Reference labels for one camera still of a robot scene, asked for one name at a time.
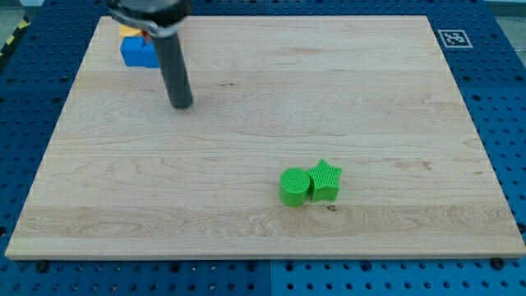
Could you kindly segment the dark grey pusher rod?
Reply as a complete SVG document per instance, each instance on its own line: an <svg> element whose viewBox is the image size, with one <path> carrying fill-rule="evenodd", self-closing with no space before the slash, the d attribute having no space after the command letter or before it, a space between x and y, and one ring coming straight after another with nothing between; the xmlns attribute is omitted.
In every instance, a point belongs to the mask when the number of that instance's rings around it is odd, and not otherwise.
<svg viewBox="0 0 526 296"><path fill-rule="evenodd" d="M168 100L174 109L187 109L193 96L178 33L152 38Z"/></svg>

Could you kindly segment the black tool mount with clamp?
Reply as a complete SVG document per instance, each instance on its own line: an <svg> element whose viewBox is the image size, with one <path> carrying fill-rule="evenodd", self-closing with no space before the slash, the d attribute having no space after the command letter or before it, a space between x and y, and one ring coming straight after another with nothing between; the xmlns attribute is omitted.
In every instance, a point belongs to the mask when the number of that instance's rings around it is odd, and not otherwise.
<svg viewBox="0 0 526 296"><path fill-rule="evenodd" d="M106 3L115 21L154 38L175 34L192 8L191 0L107 0Z"/></svg>

